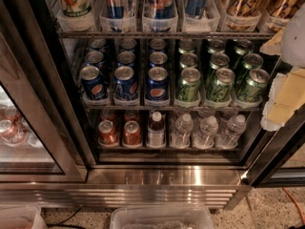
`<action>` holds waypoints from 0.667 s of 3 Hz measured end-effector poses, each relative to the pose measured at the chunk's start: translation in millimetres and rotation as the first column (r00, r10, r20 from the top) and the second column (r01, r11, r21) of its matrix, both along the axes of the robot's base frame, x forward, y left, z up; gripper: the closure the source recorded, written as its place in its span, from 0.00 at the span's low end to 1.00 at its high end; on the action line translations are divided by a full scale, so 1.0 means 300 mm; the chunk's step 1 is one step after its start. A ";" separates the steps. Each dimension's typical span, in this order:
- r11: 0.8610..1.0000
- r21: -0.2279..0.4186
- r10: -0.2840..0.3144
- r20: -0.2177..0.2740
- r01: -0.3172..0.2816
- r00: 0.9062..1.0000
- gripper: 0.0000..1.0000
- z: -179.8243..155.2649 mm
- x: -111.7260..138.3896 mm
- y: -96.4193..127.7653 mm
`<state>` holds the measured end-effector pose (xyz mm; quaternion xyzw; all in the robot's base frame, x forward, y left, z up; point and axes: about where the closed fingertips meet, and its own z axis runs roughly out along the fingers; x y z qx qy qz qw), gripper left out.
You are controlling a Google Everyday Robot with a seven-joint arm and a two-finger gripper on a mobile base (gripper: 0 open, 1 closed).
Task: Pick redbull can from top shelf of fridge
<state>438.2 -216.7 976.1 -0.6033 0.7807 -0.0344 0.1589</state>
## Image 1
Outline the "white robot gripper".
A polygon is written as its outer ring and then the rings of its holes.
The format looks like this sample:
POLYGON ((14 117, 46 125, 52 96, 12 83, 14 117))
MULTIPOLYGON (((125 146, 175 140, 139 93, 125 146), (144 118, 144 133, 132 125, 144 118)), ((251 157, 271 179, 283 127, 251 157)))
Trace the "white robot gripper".
POLYGON ((277 131, 305 104, 305 4, 288 22, 264 43, 260 52, 281 55, 284 62, 298 67, 287 74, 278 73, 269 91, 260 124, 266 131, 277 131))

